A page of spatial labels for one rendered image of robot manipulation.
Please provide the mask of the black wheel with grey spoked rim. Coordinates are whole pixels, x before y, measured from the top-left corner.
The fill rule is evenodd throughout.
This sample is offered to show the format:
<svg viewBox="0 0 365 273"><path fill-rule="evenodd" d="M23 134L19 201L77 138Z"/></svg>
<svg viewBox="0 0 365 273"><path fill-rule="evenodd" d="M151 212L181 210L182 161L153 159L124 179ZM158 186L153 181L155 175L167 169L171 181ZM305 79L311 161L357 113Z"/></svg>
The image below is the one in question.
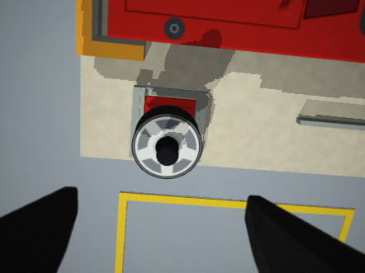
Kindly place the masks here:
<svg viewBox="0 0 365 273"><path fill-rule="evenodd" d="M157 142L170 136L178 142L178 160L171 166L156 158ZM131 143L137 165L147 174L160 179L173 179L190 172L198 163L202 140L197 122L177 106L157 106L139 120Z"/></svg>

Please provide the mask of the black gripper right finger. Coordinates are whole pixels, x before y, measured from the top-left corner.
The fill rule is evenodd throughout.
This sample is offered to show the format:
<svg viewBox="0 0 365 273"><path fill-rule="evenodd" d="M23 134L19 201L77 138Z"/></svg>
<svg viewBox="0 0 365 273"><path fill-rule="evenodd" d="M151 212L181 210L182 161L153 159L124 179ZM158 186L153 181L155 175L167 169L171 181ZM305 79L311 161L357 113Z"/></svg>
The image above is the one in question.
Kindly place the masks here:
<svg viewBox="0 0 365 273"><path fill-rule="evenodd" d="M365 273L365 253L260 195L244 220L258 273Z"/></svg>

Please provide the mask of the yellow rectangular outline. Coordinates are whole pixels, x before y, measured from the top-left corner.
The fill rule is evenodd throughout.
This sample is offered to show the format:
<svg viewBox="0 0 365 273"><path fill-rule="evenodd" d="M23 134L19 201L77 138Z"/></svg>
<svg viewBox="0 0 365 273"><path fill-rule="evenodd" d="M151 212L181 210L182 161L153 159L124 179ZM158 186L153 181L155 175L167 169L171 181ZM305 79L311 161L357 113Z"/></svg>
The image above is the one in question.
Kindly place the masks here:
<svg viewBox="0 0 365 273"><path fill-rule="evenodd" d="M147 195L147 194L119 192L115 273L122 273L125 226L126 226L126 202L128 200L182 204L182 205L204 205L204 206L239 208L239 209L246 209L247 205L247 201L214 200L214 199L202 199L202 198L180 197L180 196L169 196L169 195ZM275 204L275 205L278 205L279 207L283 208L288 212L345 216L338 237L338 240L342 243L344 243L345 241L355 211L354 209L336 209L336 208L302 206L302 205L280 205L280 204Z"/></svg>

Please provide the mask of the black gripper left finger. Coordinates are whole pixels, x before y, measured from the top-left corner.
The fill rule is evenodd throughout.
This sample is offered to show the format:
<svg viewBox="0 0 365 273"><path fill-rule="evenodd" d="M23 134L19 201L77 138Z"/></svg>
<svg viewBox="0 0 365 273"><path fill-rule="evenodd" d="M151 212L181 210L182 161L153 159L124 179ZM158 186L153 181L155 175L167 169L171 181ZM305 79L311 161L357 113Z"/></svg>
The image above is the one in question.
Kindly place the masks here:
<svg viewBox="0 0 365 273"><path fill-rule="evenodd" d="M78 214L65 186L0 218L0 273L56 273Z"/></svg>

